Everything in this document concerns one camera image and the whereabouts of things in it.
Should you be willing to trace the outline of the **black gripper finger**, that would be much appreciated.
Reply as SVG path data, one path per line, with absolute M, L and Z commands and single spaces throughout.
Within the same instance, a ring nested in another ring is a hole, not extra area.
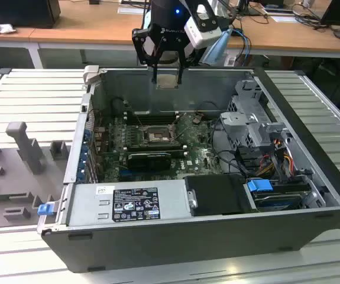
M 152 51 L 147 53 L 144 44 L 150 40 L 152 42 Z M 151 78 L 152 83 L 157 82 L 157 65 L 163 54 L 164 36 L 160 33 L 159 28 L 133 29 L 132 42 L 141 64 L 146 64 L 153 69 Z
M 177 84 L 182 83 L 183 71 L 191 66 L 197 66 L 201 59 L 201 49 L 193 47 L 188 37 L 176 38 L 174 50 L 179 57 L 179 70 L 177 72 Z

